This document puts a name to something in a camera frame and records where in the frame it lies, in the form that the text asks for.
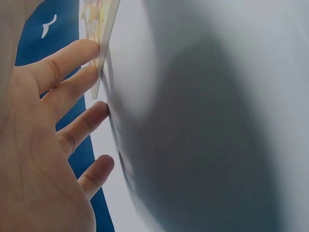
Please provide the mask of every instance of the white surface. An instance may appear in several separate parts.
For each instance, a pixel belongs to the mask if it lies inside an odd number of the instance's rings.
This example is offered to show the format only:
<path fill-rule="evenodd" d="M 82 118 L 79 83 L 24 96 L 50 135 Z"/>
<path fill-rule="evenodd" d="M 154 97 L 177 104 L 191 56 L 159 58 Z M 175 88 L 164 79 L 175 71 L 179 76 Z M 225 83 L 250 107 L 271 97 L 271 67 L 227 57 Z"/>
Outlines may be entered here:
<path fill-rule="evenodd" d="M 85 38 L 84 21 L 80 21 L 80 38 Z M 98 93 L 98 100 L 106 102 L 106 95 L 101 86 Z M 85 94 L 86 108 L 91 107 L 96 101 L 92 100 L 91 91 Z M 102 125 L 91 135 L 95 158 L 108 154 L 113 157 L 115 167 L 109 179 L 104 185 L 104 195 L 106 203 L 114 224 L 116 232 L 148 232 L 140 218 L 137 216 L 129 196 L 124 175 L 120 165 L 118 153 L 112 138 L 109 119 L 106 119 Z"/>
<path fill-rule="evenodd" d="M 110 107 L 152 231 L 308 231 L 308 13 L 306 0 L 120 3 Z"/>

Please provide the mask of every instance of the blue fabric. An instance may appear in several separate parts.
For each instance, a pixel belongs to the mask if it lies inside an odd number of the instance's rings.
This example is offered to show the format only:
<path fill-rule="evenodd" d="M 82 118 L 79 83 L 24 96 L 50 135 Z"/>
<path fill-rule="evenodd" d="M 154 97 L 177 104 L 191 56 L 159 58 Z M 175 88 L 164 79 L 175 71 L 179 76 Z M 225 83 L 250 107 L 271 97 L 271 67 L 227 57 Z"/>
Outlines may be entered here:
<path fill-rule="evenodd" d="M 16 65 L 36 62 L 70 44 L 79 38 L 78 0 L 46 0 L 27 21 L 17 52 Z M 57 21 L 41 39 L 43 24 L 49 23 L 57 14 Z M 72 122 L 85 110 L 84 98 L 56 125 L 59 130 Z M 94 161 L 90 137 L 70 157 L 69 162 L 78 178 Z M 100 190 L 91 201 L 97 219 L 98 232 L 114 232 L 103 191 Z"/>

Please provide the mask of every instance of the knuckle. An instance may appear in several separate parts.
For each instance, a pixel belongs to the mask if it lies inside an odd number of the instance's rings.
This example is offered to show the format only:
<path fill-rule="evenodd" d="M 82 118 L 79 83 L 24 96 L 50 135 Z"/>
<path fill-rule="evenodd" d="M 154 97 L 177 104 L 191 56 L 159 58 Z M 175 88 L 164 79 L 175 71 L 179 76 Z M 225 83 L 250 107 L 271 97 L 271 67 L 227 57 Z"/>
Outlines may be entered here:
<path fill-rule="evenodd" d="M 74 151 L 74 148 L 76 146 L 76 139 L 74 136 L 72 136 L 69 133 L 63 133 L 60 135 L 60 140 L 65 141 L 65 148 L 64 151 L 68 152 L 69 154 L 72 154 Z"/>
<path fill-rule="evenodd" d="M 58 79 L 61 76 L 61 70 L 60 70 L 59 64 L 55 60 L 52 60 L 52 59 L 45 59 L 45 61 L 48 67 L 50 68 L 50 70 L 52 71 L 54 83 L 57 83 Z"/>

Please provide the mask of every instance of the printed card artwork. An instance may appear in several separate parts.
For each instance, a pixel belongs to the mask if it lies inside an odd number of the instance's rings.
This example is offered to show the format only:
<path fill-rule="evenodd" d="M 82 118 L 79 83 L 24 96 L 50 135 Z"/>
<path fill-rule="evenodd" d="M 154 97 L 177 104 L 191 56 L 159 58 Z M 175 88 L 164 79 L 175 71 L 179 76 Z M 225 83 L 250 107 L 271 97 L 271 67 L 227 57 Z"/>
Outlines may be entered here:
<path fill-rule="evenodd" d="M 84 11 L 81 18 L 85 21 L 86 37 L 100 44 L 100 56 L 91 62 L 91 65 L 97 66 L 100 77 L 119 1 L 84 0 Z M 91 89 L 93 99 L 98 96 L 99 85 L 100 78 Z"/>

